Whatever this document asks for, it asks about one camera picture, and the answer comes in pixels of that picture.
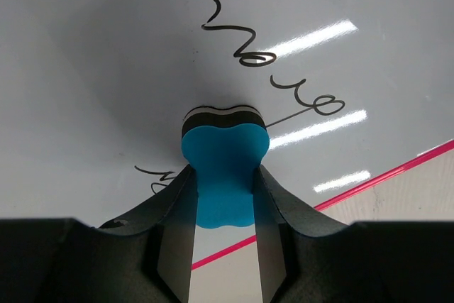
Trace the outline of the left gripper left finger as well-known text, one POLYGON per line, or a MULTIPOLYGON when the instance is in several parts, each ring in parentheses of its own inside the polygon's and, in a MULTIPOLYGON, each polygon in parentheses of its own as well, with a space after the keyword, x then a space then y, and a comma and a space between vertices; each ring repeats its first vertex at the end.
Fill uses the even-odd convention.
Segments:
POLYGON ((187 302, 197 208, 185 167, 156 195, 102 226, 1 221, 2 302, 187 302))

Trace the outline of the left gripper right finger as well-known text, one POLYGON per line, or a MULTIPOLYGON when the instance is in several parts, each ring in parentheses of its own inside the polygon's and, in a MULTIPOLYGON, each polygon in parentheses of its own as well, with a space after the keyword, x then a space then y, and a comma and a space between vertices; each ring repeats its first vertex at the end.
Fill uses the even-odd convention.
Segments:
POLYGON ((253 206, 264 302, 452 302, 453 223, 315 210, 259 167, 253 206))

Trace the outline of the blue bone-shaped eraser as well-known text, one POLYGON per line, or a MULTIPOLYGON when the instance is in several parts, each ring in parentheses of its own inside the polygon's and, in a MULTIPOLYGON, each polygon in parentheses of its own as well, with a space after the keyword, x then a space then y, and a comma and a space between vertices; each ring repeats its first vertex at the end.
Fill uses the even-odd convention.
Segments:
POLYGON ((181 149, 196 175, 197 226, 253 225, 253 175, 269 145, 265 122, 251 106, 199 106, 186 114, 181 149))

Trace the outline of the pink framed whiteboard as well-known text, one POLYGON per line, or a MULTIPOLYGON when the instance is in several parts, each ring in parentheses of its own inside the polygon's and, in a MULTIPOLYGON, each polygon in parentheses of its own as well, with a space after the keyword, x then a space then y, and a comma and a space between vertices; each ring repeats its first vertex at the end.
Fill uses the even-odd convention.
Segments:
POLYGON ((1 219, 99 226, 185 166, 198 106, 255 107, 325 209, 453 148, 453 0, 1 0, 1 219))

